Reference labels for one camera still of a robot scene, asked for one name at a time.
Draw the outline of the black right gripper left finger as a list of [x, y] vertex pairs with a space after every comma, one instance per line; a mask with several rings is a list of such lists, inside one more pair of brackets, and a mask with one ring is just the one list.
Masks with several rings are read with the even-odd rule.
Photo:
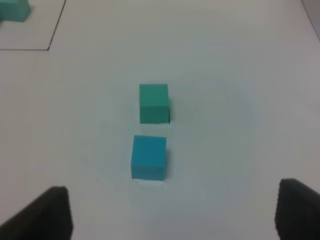
[[73, 219], [68, 189], [52, 186], [0, 225], [2, 240], [70, 240]]

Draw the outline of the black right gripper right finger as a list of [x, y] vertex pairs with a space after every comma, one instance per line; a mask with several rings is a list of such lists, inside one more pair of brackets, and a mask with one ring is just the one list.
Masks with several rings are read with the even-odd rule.
[[320, 194], [297, 179], [282, 179], [274, 222], [281, 240], [318, 240]]

